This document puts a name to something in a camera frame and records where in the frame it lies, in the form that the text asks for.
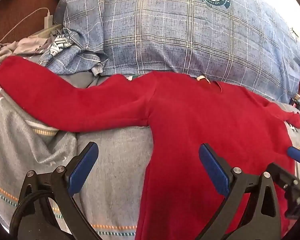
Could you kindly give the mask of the white charger plug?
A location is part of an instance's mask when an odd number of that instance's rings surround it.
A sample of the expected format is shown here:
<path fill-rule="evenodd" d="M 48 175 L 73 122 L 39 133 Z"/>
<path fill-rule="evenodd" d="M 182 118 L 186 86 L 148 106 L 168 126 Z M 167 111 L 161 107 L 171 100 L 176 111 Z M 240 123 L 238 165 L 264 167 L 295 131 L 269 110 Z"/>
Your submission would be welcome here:
<path fill-rule="evenodd" d="M 53 15 L 48 11 L 47 15 L 44 17 L 44 29 L 49 29 L 53 25 Z"/>

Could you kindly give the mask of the crumpled light grey cloth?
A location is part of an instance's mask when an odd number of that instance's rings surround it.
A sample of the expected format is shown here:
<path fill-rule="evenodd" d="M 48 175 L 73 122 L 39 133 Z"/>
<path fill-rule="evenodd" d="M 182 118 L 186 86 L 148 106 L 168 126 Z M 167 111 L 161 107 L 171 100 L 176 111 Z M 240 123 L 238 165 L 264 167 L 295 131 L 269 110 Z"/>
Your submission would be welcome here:
<path fill-rule="evenodd" d="M 26 37 L 12 43 L 0 43 L 0 64 L 9 56 L 32 57 L 43 54 L 51 45 L 51 38 Z"/>

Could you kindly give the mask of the blue plaid duvet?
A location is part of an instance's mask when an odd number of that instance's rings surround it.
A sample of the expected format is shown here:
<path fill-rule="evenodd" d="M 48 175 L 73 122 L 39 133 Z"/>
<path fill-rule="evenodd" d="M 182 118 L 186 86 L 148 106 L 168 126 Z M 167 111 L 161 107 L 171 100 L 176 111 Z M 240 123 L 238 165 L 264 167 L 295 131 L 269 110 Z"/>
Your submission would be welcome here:
<path fill-rule="evenodd" d="M 39 60 L 58 75 L 204 75 L 289 102 L 300 41 L 263 0 L 60 0 L 62 25 Z"/>

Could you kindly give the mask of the red long-sleeve garment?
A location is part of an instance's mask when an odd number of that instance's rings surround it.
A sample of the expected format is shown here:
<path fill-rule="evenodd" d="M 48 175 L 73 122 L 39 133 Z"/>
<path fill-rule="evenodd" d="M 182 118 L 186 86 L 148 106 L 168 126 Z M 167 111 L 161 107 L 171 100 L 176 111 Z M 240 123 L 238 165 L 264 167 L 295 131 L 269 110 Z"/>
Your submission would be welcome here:
<path fill-rule="evenodd" d="M 137 239 L 194 239 L 217 210 L 222 197 L 199 160 L 203 143 L 245 172 L 259 175 L 272 162 L 294 171 L 286 126 L 300 128 L 300 114 L 241 86 L 151 72 L 81 89 L 17 56 L 1 63 L 0 86 L 32 117 L 63 131 L 151 129 Z"/>

